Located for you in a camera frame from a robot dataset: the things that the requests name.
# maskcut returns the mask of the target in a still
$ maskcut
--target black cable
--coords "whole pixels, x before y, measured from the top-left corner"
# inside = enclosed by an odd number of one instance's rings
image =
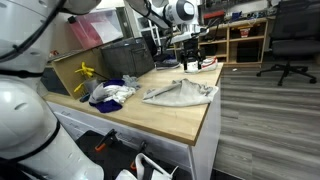
[[[31,35],[29,36],[22,44],[19,46],[13,45],[10,52],[0,56],[0,63],[10,61],[19,55],[21,55],[24,51],[29,49],[43,34],[49,24],[53,21],[53,19],[57,16],[60,10],[63,8],[66,0],[60,0],[57,6],[51,11],[46,21]]]
[[[33,73],[33,72],[29,72],[29,71],[11,71],[11,70],[1,70],[0,69],[0,74],[1,75],[6,75],[6,76],[17,76],[19,78],[37,78],[37,77],[41,77],[43,75],[42,73]]]
[[[103,78],[105,78],[105,80],[108,80],[109,78],[107,78],[107,77],[105,77],[105,76],[103,76],[103,75],[101,75],[100,73],[97,73],[97,72],[93,72],[94,74],[96,74],[96,75],[98,75],[98,76],[100,76],[100,77],[103,77]]]
[[[19,161],[22,161],[22,160],[25,160],[25,159],[28,159],[36,154],[38,154],[39,152],[41,152],[42,150],[44,150],[46,147],[48,147],[52,141],[57,137],[58,133],[59,133],[59,130],[60,130],[60,127],[61,127],[61,124],[60,122],[57,120],[57,123],[56,123],[56,128],[54,130],[54,132],[52,133],[52,135],[49,137],[49,139],[44,142],[40,147],[38,147],[37,149],[25,154],[25,155],[22,155],[22,156],[19,156],[19,157],[15,157],[15,158],[12,158],[12,159],[9,159],[8,161],[9,162],[19,162]]]

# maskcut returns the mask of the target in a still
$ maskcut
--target storage box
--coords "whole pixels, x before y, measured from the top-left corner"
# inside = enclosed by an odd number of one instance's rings
[[[131,38],[101,48],[103,60],[112,78],[139,77],[154,69],[154,62],[143,38]]]
[[[115,9],[71,16],[68,22],[83,49],[123,37]]]

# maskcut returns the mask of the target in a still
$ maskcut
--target gray floor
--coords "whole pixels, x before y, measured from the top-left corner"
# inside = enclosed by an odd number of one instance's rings
[[[320,66],[308,66],[320,81]],[[223,71],[214,168],[243,179],[320,179],[320,82],[293,74],[278,87],[280,72],[258,78],[258,70]]]

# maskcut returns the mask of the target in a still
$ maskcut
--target wooden table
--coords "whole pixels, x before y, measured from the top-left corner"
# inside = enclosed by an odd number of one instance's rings
[[[172,80],[183,78],[219,86],[222,66],[219,63],[215,71],[195,75],[184,74],[183,67],[153,70],[139,78],[142,88],[125,102],[121,110],[107,114],[69,96],[49,93],[44,99],[67,131],[68,127],[77,131],[91,128],[106,134],[112,127],[128,144],[137,145],[140,139],[147,139],[155,156],[188,170],[193,179],[209,180],[220,134],[220,90],[210,105],[183,108],[142,103],[142,97],[148,89],[161,88],[171,84]]]

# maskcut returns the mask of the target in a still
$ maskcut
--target yellow object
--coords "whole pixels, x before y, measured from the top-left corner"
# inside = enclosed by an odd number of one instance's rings
[[[74,72],[75,72],[75,73],[80,72],[82,75],[84,75],[86,78],[89,79],[89,78],[93,77],[94,69],[87,67],[87,66],[86,66],[86,63],[85,63],[85,62],[82,62],[82,63],[81,63],[81,69],[78,69],[78,70],[76,70],[76,71],[74,71]],[[79,85],[73,90],[73,92],[79,91],[83,86],[84,86],[83,83],[79,84]]]
[[[81,72],[82,75],[87,76],[88,78],[91,78],[93,76],[94,69],[90,67],[86,67],[85,62],[81,63],[81,69],[78,69],[75,71],[75,73]]]
[[[74,91],[73,91],[73,92],[77,92],[77,91],[79,91],[79,90],[80,90],[80,88],[81,88],[82,86],[84,86],[84,84],[83,84],[83,83],[79,84],[79,86],[77,86],[77,87],[74,89]]]

